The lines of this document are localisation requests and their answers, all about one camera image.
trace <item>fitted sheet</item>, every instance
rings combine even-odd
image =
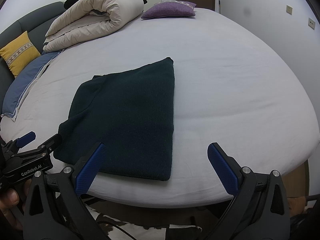
[[[230,199],[207,158],[218,142],[241,166],[285,174],[319,143],[313,106],[286,63],[237,23],[207,9],[191,18],[137,18],[107,37],[62,52],[23,102],[4,117],[5,141],[34,131],[33,149],[68,118],[79,85],[94,75],[174,61],[172,173],[168,181],[99,173],[89,194],[143,207],[202,206]],[[66,166],[51,156],[59,172]]]

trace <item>screw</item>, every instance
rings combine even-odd
[[[36,171],[35,172],[35,177],[40,177],[40,175],[41,175],[41,171]]]
[[[71,171],[72,171],[71,167],[65,167],[65,168],[63,169],[63,172],[64,172],[64,173],[70,173]]]
[[[247,174],[251,172],[251,170],[250,170],[249,167],[243,167],[243,168],[242,168],[242,171],[243,171],[244,173],[247,173]]]
[[[279,177],[279,176],[280,176],[279,171],[273,171],[272,174],[275,175],[276,177]]]

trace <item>beige duvet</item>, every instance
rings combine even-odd
[[[143,0],[79,0],[51,24],[43,50],[107,36],[139,16],[143,7]]]

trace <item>gray upholstered headboard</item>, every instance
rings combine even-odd
[[[20,18],[0,34],[0,49],[10,41],[27,31],[30,41],[42,53],[45,34],[51,23],[63,12],[63,2],[55,2],[43,6],[33,12]],[[2,113],[2,104],[5,93],[14,80],[14,76],[9,70],[6,62],[0,57],[0,107]]]

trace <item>electrical outlet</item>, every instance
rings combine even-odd
[[[292,7],[289,5],[287,5],[287,13],[292,14]]]
[[[309,25],[312,29],[315,29],[315,27],[316,27],[315,21],[312,20],[311,18],[309,18],[308,25]]]

